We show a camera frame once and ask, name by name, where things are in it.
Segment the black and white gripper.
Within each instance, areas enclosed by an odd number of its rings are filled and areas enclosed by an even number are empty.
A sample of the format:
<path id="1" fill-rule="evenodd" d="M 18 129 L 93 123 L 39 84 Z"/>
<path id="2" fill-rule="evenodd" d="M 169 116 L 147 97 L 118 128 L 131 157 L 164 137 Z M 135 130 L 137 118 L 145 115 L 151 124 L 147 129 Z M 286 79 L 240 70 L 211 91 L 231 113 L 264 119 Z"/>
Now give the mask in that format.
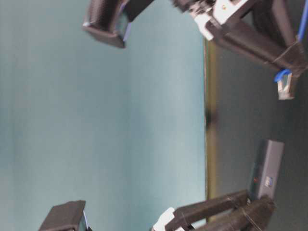
<path id="1" fill-rule="evenodd" d="M 188 12 L 206 40 L 295 77 L 308 69 L 285 0 L 174 0 Z M 250 11 L 255 30 L 241 21 Z M 282 48 L 279 45 L 291 45 Z"/>

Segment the second gripper white trim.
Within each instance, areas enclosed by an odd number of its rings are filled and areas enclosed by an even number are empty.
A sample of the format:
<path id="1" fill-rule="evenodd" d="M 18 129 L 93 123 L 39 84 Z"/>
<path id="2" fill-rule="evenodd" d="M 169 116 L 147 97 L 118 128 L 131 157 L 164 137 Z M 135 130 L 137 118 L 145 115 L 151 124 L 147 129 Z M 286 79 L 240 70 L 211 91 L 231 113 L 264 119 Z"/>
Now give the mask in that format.
<path id="1" fill-rule="evenodd" d="M 230 213 L 199 227 L 197 230 L 240 231 L 250 228 L 255 231 L 263 231 L 275 210 L 275 204 L 268 196 L 253 201 L 248 201 L 248 199 L 248 191 L 242 190 L 177 209 L 170 207 L 160 215 L 150 230 L 166 231 L 166 225 L 171 221 L 174 223 L 194 223 L 231 209 Z"/>

